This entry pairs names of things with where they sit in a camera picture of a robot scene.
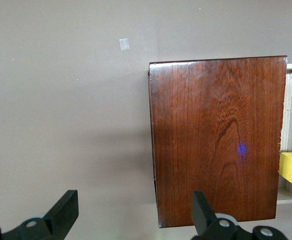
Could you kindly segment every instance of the blue light spot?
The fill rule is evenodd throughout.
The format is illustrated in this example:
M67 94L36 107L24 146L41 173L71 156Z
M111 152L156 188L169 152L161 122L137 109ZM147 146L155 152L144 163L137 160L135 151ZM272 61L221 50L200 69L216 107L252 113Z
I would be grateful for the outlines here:
M244 154L246 153L246 146L245 146L245 144L240 143L240 144L238 145L238 149L237 149L237 151L238 151L238 153L239 153L240 155L244 155Z

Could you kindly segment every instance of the small square sticker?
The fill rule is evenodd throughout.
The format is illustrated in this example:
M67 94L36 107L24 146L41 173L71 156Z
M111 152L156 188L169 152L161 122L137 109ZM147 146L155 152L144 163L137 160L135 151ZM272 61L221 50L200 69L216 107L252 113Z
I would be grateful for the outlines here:
M128 38L119 39L120 50L125 51L130 49Z

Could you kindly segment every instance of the glossy wood surface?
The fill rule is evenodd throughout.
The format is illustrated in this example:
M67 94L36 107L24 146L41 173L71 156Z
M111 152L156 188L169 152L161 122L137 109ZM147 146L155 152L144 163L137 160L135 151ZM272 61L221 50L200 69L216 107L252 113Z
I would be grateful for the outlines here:
M149 64L159 227L193 224L192 192L238 221L276 213L285 56Z

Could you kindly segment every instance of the gray background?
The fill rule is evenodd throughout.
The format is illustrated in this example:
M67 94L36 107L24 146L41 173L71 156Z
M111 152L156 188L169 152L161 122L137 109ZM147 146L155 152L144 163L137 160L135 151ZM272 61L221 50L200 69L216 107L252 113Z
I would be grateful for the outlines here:
M190 239L158 229L148 63L271 55L292 0L0 0L2 230L77 189L67 239Z

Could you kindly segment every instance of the wooden cabinet door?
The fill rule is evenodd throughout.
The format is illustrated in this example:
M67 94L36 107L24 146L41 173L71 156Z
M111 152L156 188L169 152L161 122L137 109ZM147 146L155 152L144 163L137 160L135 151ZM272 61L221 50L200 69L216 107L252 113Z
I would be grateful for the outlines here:
M149 64L160 228L193 225L193 191L238 221L275 218L286 65L286 56Z

